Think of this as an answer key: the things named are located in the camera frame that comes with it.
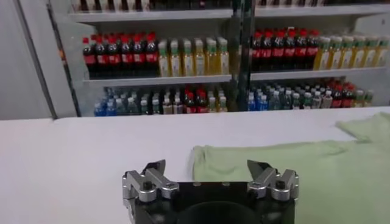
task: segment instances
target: bottle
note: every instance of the bottle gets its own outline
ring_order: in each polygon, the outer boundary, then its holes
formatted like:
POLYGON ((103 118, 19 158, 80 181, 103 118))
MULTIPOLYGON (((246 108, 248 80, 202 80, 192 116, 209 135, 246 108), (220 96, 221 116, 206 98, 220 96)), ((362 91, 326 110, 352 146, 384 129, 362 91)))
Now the bottle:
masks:
POLYGON ((272 56, 272 43, 271 43, 272 32, 265 31, 265 36, 261 41, 260 49, 260 70, 268 71, 271 70, 271 56, 272 56))
POLYGON ((381 37, 377 51, 375 53, 374 60, 372 62, 373 67, 382 67, 386 65, 386 56, 388 52, 389 37, 381 37))
POLYGON ((146 53, 146 72, 148 75, 157 74, 159 70, 159 62, 158 62, 158 47, 155 40, 154 32, 149 33, 147 36, 147 45, 145 48, 146 53))
POLYGON ((299 36, 296 39, 295 49, 295 68, 305 69, 306 63, 306 51, 307 51, 307 31, 305 29, 300 30, 299 36))
POLYGON ((299 99, 299 93, 294 93, 292 95, 292 104, 293 104, 293 110, 299 110, 300 109, 300 99, 299 99))
POLYGON ((329 59, 330 38, 322 37, 319 42, 319 49, 314 59, 314 70, 325 70, 329 59))
POLYGON ((113 101, 108 101, 107 103, 107 114, 106 116, 116 116, 116 108, 113 101))
POLYGON ((362 36, 355 36, 354 40, 349 68, 360 68, 364 56, 364 42, 366 38, 362 36))
POLYGON ((372 67, 377 46, 378 37, 367 37, 367 45, 364 48, 364 55, 360 64, 361 68, 372 67))
POLYGON ((291 90, 286 90, 283 109, 291 110, 292 104, 293 104, 293 99, 291 98, 291 90))
POLYGON ((173 77, 182 76, 182 64, 180 62, 178 47, 179 45, 177 44, 177 40, 176 39, 172 40, 170 64, 171 64, 171 75, 173 77))
POLYGON ((349 68, 349 64, 352 58, 352 46, 353 46, 353 37, 343 36, 341 58, 338 67, 339 69, 349 68))
POLYGON ((356 91, 356 100, 354 107, 363 107, 364 106, 364 93, 363 90, 359 89, 356 91))
POLYGON ((197 76, 205 75, 205 54, 203 52, 203 42, 201 39, 195 39, 195 74, 197 76))
POLYGON ((314 59, 318 53, 318 35, 318 30, 312 30, 307 38, 306 69, 312 70, 314 67, 314 59))
POLYGON ((184 40, 183 65, 183 75, 194 76, 194 58, 191 52, 191 42, 189 40, 184 40))
POLYGON ((261 32, 256 31, 252 46, 252 71, 258 72, 261 63, 261 32))
POLYGON ((333 101, 332 101, 332 108, 340 108, 341 102, 342 102, 342 86, 336 86, 336 89, 333 92, 333 101))
POLYGON ((221 65, 220 74, 229 75, 229 53, 227 52, 227 40, 218 38, 219 41, 219 64, 221 65))
POLYGON ((338 69, 341 58, 341 37, 330 38, 330 50, 329 59, 327 63, 327 69, 338 69))
POLYGON ((321 107, 321 93, 316 91, 313 97, 312 109, 319 109, 321 107))
POLYGON ((272 70, 282 70, 283 54, 285 53, 285 34, 283 31, 276 32, 276 37, 272 42, 272 70))

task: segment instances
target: bottle label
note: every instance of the bottle label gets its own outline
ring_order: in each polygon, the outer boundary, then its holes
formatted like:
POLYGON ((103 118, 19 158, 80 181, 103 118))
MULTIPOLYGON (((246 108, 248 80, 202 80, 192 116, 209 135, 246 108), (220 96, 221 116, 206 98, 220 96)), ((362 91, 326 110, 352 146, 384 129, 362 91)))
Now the bottle label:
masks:
POLYGON ((193 76, 193 59, 192 57, 184 57, 184 72, 186 76, 193 76))
POLYGON ((172 76, 173 77, 180 76, 179 64, 180 64, 179 58, 177 58, 177 57, 171 58, 171 71, 172 71, 172 76))
POLYGON ((203 56, 196 57, 196 75, 205 74, 205 58, 203 56))
POLYGON ((352 51, 344 52, 344 57, 342 58, 342 62, 341 62, 342 69, 349 68, 349 62, 351 61, 351 57, 352 57, 352 51))
POLYGON ((322 53, 321 60, 319 62, 319 70, 324 70, 327 68, 328 57, 329 57, 329 52, 322 53))
POLYGON ((372 66, 372 60, 375 56, 375 50, 369 50, 366 57, 366 62, 364 64, 364 67, 371 67, 372 66))
POLYGON ((262 49, 260 50, 260 55, 262 58, 270 58, 272 54, 272 49, 262 49))
POLYGON ((272 52, 272 56, 274 57, 282 57, 285 53, 285 50, 283 48, 274 48, 272 52))
POLYGON ((135 63, 144 63, 145 55, 144 54, 134 54, 133 59, 135 63))
POLYGON ((229 55, 226 54, 221 55, 221 74, 222 75, 229 74, 229 55))
POLYGON ((107 55, 98 55, 97 56, 97 62, 102 65, 108 64, 108 57, 107 55))
POLYGON ((169 72, 168 72, 168 61, 166 58, 161 58, 160 61, 158 62, 158 65, 160 67, 160 74, 162 77, 168 77, 169 72))
POLYGON ((337 69, 338 68, 339 62, 340 62, 340 57, 341 57, 340 51, 337 51, 333 54, 333 61, 332 61, 332 64, 330 66, 330 69, 337 69))
POLYGON ((363 58, 364 51, 358 51, 355 56, 355 60, 353 61, 353 68, 359 68, 361 60, 363 58))
POLYGON ((293 57, 295 54, 295 48, 286 48, 285 49, 285 56, 286 57, 293 57))
POLYGON ((148 63, 156 63, 158 60, 158 53, 146 54, 146 61, 148 63))
POLYGON ((307 50, 307 48, 305 48, 305 47, 297 47, 295 49, 295 55, 297 57, 304 57, 304 56, 306 56, 306 50, 307 50))
POLYGON ((108 56, 108 60, 111 65, 117 65, 121 62, 121 56, 119 54, 110 55, 108 56))
POLYGON ((96 63, 96 59, 95 59, 94 55, 84 56, 84 61, 85 61, 85 64, 87 64, 87 65, 93 65, 96 63))
POLYGON ((307 48, 307 56, 315 56, 318 52, 318 47, 308 47, 307 48))

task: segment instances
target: refrigerator shelf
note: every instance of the refrigerator shelf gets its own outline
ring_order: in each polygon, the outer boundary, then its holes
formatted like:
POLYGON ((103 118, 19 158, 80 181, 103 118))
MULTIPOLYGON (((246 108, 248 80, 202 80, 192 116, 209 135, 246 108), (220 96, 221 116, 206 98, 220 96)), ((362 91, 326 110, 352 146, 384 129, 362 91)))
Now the refrigerator shelf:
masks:
POLYGON ((377 75, 385 74, 386 68, 337 69, 321 71, 293 71, 293 72, 261 72, 251 73, 250 80, 277 80, 277 79, 313 79, 325 77, 342 77, 349 75, 377 75))

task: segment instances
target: plastic bottle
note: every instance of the plastic bottle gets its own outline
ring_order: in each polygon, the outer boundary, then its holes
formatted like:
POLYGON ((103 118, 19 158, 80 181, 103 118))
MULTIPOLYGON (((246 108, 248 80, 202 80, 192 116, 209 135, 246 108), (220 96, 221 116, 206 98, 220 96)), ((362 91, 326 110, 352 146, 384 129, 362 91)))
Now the plastic bottle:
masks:
POLYGON ((229 75, 229 53, 227 52, 227 40, 218 38, 219 41, 219 64, 221 65, 220 74, 229 75))
POLYGON ((184 40, 183 75, 194 76, 194 58, 191 52, 191 42, 184 40))
POLYGON ((367 45, 364 49, 364 55, 360 65, 361 68, 373 66, 377 46, 378 37, 367 37, 367 45))
POLYGON ((374 60, 372 62, 373 67, 382 67, 386 65, 388 45, 389 45, 389 37, 381 37, 375 53, 374 60))
POLYGON ((319 42, 319 49, 314 59, 314 70, 325 70, 329 59, 330 38, 322 37, 319 42))
POLYGON ((362 36, 355 36, 353 49, 352 49, 352 58, 349 64, 349 68, 360 68, 361 62, 363 61, 364 56, 364 43, 366 38, 362 36))
POLYGON ((321 93, 316 91, 313 97, 312 109, 319 109, 321 107, 321 93))
POLYGON ((292 104, 293 104, 293 110, 299 110, 300 109, 300 99, 299 99, 299 93, 294 93, 292 95, 292 104))
POLYGON ((339 69, 349 68, 349 64, 352 58, 352 46, 353 46, 353 37, 343 36, 339 69))
POLYGON ((312 104, 313 104, 313 100, 311 98, 311 93, 306 92, 305 101, 303 102, 303 109, 304 110, 311 109, 312 104))
POLYGON ((178 47, 179 45, 177 44, 177 40, 172 40, 170 64, 171 64, 171 74, 173 77, 182 76, 182 64, 179 57, 178 47))
POLYGON ((331 37, 327 69, 338 69, 341 58, 341 37, 331 37))
POLYGON ((201 39, 196 38, 195 39, 195 57, 194 57, 194 64, 195 64, 195 74, 205 75, 205 54, 203 52, 203 42, 201 39))
POLYGON ((356 91, 356 100, 354 107, 363 107, 364 106, 364 93, 363 90, 359 89, 356 91))

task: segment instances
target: soda bottle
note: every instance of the soda bottle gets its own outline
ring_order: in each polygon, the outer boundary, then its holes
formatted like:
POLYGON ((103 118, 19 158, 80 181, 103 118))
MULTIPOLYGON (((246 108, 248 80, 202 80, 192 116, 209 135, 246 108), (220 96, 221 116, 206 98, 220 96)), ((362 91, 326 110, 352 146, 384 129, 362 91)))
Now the soda bottle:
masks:
POLYGON ((97 70, 102 72, 101 76, 106 76, 106 72, 109 72, 108 55, 105 46, 103 45, 103 39, 98 36, 95 46, 95 53, 97 56, 97 70))
POLYGON ((333 101, 332 101, 332 108, 340 108, 341 102, 342 102, 342 86, 336 86, 336 89, 333 92, 333 101))
POLYGON ((305 69, 306 51, 307 51, 307 31, 305 29, 300 30, 299 36, 296 38, 295 49, 295 68, 305 69))
POLYGON ((260 49, 260 57, 261 57, 260 70, 261 71, 271 70, 271 57, 272 57, 271 37, 272 37, 272 32, 266 31, 265 37, 261 42, 261 49, 260 49))
POLYGON ((261 63, 261 33, 255 32, 253 47, 252 47, 252 71, 258 72, 261 63))
POLYGON ((146 72, 149 75, 158 74, 158 49, 154 32, 147 36, 146 45, 146 72))
POLYGON ((133 45, 133 70, 135 72, 135 75, 142 75, 144 74, 145 69, 145 50, 143 43, 141 42, 141 36, 135 35, 134 36, 134 45, 133 45))
POLYGON ((83 56, 85 64, 87 65, 88 72, 90 73, 90 77, 95 77, 96 71, 96 58, 93 51, 93 48, 90 46, 90 41, 88 37, 83 38, 83 56))
POLYGON ((285 38, 283 31, 276 32, 272 42, 272 70, 282 70, 283 54, 285 53, 285 38))
POLYGON ((306 52, 306 67, 307 69, 313 69, 314 59, 318 52, 318 30, 310 31, 310 35, 307 38, 307 52, 306 52))
POLYGON ((285 69, 294 69, 294 55, 295 55, 295 30, 288 30, 288 36, 285 41, 285 53, 283 60, 283 67, 285 69))

